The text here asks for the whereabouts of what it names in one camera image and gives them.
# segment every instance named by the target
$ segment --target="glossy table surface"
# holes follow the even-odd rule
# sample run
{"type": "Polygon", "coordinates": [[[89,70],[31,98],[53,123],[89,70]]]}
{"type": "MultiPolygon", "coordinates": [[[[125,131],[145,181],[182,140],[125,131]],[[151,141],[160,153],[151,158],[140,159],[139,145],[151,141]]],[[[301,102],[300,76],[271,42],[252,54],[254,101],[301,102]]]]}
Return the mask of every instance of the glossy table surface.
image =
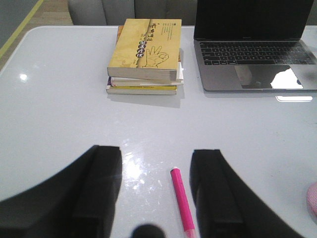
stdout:
{"type": "MultiPolygon", "coordinates": [[[[108,95],[115,38],[114,26],[48,26],[21,41],[0,73],[0,200],[49,178],[94,144],[119,146],[123,178],[111,237],[129,237],[143,223],[182,237],[169,172],[181,169],[195,214],[192,153],[220,149],[284,221],[317,237],[306,207],[307,188],[317,181],[317,93],[309,102],[206,93],[193,27],[183,27],[185,83],[177,95],[108,95]]],[[[317,27],[306,27],[303,40],[317,55],[317,27]]]]}

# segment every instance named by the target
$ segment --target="pink marker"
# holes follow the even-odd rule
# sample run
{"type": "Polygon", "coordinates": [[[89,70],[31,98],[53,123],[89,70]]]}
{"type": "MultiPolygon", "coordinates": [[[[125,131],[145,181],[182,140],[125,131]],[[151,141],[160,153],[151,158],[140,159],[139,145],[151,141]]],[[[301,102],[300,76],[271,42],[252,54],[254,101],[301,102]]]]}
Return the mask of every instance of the pink marker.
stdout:
{"type": "Polygon", "coordinates": [[[173,186],[176,194],[180,217],[183,223],[185,236],[187,238],[196,238],[195,226],[192,214],[189,209],[188,200],[186,197],[186,192],[179,168],[173,168],[170,174],[172,176],[173,186]]]}

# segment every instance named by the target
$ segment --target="book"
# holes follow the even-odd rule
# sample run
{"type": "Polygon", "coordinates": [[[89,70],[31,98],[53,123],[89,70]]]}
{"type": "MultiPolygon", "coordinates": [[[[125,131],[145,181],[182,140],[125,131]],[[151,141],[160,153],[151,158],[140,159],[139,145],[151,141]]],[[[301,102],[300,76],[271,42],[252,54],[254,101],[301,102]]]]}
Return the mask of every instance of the book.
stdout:
{"type": "Polygon", "coordinates": [[[176,80],[181,19],[127,19],[107,67],[110,77],[176,80]]]}
{"type": "Polygon", "coordinates": [[[108,94],[138,94],[138,95],[175,95],[177,86],[117,86],[112,87],[109,77],[106,87],[108,94]]]}
{"type": "Polygon", "coordinates": [[[149,80],[139,78],[110,77],[112,87],[117,86],[177,86],[184,84],[183,68],[181,62],[178,63],[177,76],[175,81],[170,80],[149,80]]]}

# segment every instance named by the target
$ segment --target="laptop screen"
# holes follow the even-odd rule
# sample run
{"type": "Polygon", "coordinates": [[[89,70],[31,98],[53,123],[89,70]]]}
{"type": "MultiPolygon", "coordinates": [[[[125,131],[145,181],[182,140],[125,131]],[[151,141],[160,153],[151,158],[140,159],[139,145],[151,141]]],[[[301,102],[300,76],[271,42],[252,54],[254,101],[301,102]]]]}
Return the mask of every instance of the laptop screen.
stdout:
{"type": "Polygon", "coordinates": [[[299,40],[314,0],[198,0],[194,39],[299,40]]]}

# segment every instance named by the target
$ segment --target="laptop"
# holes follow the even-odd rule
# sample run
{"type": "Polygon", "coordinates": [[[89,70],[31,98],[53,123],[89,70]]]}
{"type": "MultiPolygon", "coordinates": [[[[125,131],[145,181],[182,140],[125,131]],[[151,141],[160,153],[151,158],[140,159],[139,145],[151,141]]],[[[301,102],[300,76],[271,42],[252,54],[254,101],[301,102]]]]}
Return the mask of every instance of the laptop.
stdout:
{"type": "Polygon", "coordinates": [[[198,0],[194,46],[203,88],[317,91],[317,60],[301,40],[314,0],[198,0]]]}

